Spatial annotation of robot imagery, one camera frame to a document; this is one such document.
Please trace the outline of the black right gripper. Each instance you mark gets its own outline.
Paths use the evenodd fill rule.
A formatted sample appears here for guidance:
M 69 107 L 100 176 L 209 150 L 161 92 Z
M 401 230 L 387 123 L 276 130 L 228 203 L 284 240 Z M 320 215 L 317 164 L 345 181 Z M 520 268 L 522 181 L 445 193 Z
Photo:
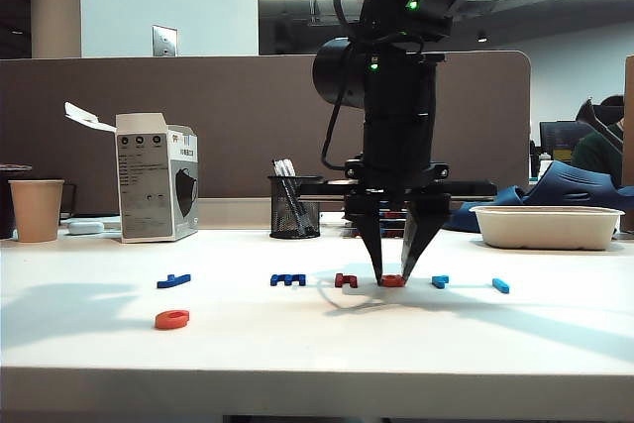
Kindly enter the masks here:
M 407 205 L 401 275 L 407 281 L 418 259 L 450 217 L 449 201 L 496 194 L 488 180 L 450 180 L 449 166 L 431 160 L 433 119 L 397 116 L 367 117 L 363 152 L 346 161 L 346 179 L 319 181 L 298 187 L 303 201 L 341 199 L 370 254 L 377 284 L 382 280 L 380 205 L 399 210 Z

